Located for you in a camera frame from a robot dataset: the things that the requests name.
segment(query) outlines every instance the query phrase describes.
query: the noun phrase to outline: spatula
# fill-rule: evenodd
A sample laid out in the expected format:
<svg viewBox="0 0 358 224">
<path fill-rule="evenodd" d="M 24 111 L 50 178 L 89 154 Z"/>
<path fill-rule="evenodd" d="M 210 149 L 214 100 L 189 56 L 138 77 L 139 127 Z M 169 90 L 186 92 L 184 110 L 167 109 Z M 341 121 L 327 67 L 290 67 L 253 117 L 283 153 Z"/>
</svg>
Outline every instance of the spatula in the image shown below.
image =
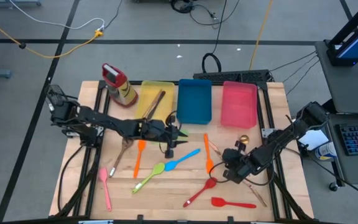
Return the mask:
<svg viewBox="0 0 358 224">
<path fill-rule="evenodd" d="M 136 165 L 135 165 L 135 170 L 134 170 L 134 178 L 137 177 L 137 173 L 139 171 L 139 166 L 140 166 L 140 157 L 142 156 L 142 151 L 145 147 L 146 147 L 146 141 L 139 140 L 139 142 L 137 143 L 137 148 L 139 151 L 137 153 Z"/>
<path fill-rule="evenodd" d="M 214 166 L 214 162 L 212 161 L 211 155 L 209 154 L 208 135 L 206 133 L 204 134 L 204 143 L 206 150 L 206 173 L 209 174 L 210 170 Z"/>
<path fill-rule="evenodd" d="M 256 205 L 249 203 L 236 203 L 236 202 L 227 202 L 223 198 L 211 197 L 211 203 L 215 207 L 223 207 L 225 205 L 233 205 L 244 208 L 256 208 Z"/>
<path fill-rule="evenodd" d="M 149 181 L 153 176 L 164 172 L 164 168 L 165 168 L 165 164 L 162 162 L 154 165 L 152 173 L 148 177 L 146 177 L 146 179 L 144 179 L 141 183 L 136 185 L 135 189 L 132 191 L 132 194 L 138 192 L 143 187 L 143 185 L 145 185 L 147 181 Z"/>
<path fill-rule="evenodd" d="M 218 180 L 216 180 L 215 177 L 212 177 L 212 178 L 208 179 L 208 180 L 205 182 L 204 187 L 203 187 L 199 192 L 197 192 L 197 194 L 195 194 L 194 196 L 192 196 L 189 200 L 187 200 L 187 201 L 183 204 L 183 208 L 186 208 L 187 206 L 189 206 L 189 204 L 191 204 L 201 193 L 203 193 L 204 190 L 206 190 L 206 189 L 211 189 L 211 188 L 215 187 L 216 181 L 218 181 Z"/>
<path fill-rule="evenodd" d="M 197 153 L 199 153 L 201 151 L 201 149 L 196 149 L 194 150 L 193 152 L 183 156 L 181 159 L 177 160 L 177 161 L 169 161 L 165 164 L 165 171 L 171 171 L 173 170 L 179 162 L 182 162 L 184 161 L 185 159 L 188 159 L 190 158 L 191 156 L 194 156 L 196 155 Z"/>
<path fill-rule="evenodd" d="M 99 179 L 103 182 L 103 188 L 104 188 L 104 196 L 106 197 L 106 207 L 107 211 L 111 212 L 111 202 L 110 202 L 110 196 L 109 196 L 109 190 L 107 188 L 107 168 L 102 167 L 99 170 Z"/>
</svg>

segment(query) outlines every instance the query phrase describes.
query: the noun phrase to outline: red spoon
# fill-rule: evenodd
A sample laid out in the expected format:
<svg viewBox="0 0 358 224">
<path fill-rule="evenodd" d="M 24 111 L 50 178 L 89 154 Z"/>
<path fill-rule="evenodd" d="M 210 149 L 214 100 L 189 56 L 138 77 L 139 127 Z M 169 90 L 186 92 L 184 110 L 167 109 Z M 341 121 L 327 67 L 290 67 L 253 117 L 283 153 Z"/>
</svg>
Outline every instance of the red spoon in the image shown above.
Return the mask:
<svg viewBox="0 0 358 224">
<path fill-rule="evenodd" d="M 189 206 L 189 204 L 191 202 L 193 202 L 201 193 L 203 193 L 204 190 L 206 189 L 211 189 L 213 187 L 215 187 L 216 185 L 216 178 L 215 177 L 212 177 L 210 179 L 208 179 L 206 182 L 205 182 L 205 185 L 204 187 L 197 193 L 195 194 L 194 196 L 192 196 L 189 200 L 187 200 L 184 204 L 183 204 L 183 208 L 186 208 L 187 206 Z"/>
<path fill-rule="evenodd" d="M 223 207 L 225 205 L 234 205 L 244 208 L 256 208 L 256 205 L 249 203 L 236 203 L 236 202 L 227 202 L 223 198 L 211 197 L 211 203 L 215 207 Z"/>
</svg>

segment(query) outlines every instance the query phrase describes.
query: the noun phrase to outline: plastic tray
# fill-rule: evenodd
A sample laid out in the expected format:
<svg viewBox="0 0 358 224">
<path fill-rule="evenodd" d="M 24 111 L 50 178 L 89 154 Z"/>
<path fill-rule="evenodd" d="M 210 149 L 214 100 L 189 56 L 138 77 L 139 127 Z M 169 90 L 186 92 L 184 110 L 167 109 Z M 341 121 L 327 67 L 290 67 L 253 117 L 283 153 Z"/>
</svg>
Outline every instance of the plastic tray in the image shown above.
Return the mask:
<svg viewBox="0 0 358 224">
<path fill-rule="evenodd" d="M 257 87 L 253 84 L 223 83 L 221 124 L 252 128 L 257 122 Z"/>
<path fill-rule="evenodd" d="M 184 124 L 208 124 L 212 119 L 212 82 L 179 80 L 177 117 Z"/>
<path fill-rule="evenodd" d="M 154 98 L 160 90 L 165 91 L 165 95 L 158 104 L 152 119 L 165 121 L 167 116 L 172 112 L 173 95 L 175 85 L 172 82 L 155 82 L 143 81 L 140 87 L 139 102 L 137 104 L 135 117 L 142 118 L 147 108 L 151 105 Z"/>
</svg>

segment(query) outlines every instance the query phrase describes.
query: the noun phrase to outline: blue spoon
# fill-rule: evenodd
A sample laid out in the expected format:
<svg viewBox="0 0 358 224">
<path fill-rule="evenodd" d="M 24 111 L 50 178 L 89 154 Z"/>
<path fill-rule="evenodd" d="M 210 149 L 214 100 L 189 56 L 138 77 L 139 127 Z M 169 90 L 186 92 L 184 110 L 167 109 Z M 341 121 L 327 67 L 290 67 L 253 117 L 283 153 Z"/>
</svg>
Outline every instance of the blue spoon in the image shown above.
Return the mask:
<svg viewBox="0 0 358 224">
<path fill-rule="evenodd" d="M 183 156 L 181 159 L 177 160 L 177 161 L 169 161 L 165 164 L 165 171 L 171 171 L 173 170 L 179 162 L 182 162 L 184 161 L 185 159 L 188 159 L 190 158 L 191 156 L 194 156 L 196 155 L 197 153 L 199 153 L 201 151 L 201 149 L 196 149 L 194 150 L 193 152 Z"/>
</svg>

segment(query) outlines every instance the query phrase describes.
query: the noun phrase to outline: orange spoon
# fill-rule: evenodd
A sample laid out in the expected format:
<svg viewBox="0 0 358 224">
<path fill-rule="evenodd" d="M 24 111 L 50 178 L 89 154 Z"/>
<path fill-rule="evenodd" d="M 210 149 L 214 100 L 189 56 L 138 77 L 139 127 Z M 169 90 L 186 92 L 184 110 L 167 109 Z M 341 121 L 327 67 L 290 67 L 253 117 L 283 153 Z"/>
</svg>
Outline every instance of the orange spoon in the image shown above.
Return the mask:
<svg viewBox="0 0 358 224">
<path fill-rule="evenodd" d="M 137 160 L 136 160 L 136 165 L 135 165 L 135 170 L 134 170 L 134 178 L 137 177 L 137 173 L 139 171 L 140 157 L 142 156 L 143 149 L 146 148 L 146 141 L 139 140 L 139 142 L 137 143 L 137 148 L 139 151 L 137 153 Z"/>
<path fill-rule="evenodd" d="M 209 174 L 209 171 L 214 166 L 214 162 L 211 159 L 211 155 L 209 155 L 209 144 L 208 144 L 208 134 L 204 134 L 204 143 L 205 143 L 205 150 L 206 150 L 206 172 Z"/>
</svg>

